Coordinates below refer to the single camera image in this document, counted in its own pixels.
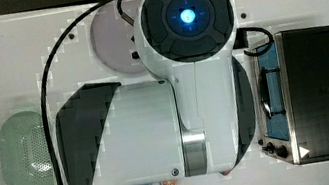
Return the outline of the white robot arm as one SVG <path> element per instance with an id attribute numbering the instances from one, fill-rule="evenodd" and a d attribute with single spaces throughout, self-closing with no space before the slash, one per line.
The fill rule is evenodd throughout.
<path id="1" fill-rule="evenodd" d="M 85 84 L 58 111 L 68 185 L 156 185 L 230 173 L 255 132 L 233 54 L 230 0 L 141 0 L 134 41 L 149 79 Z"/>

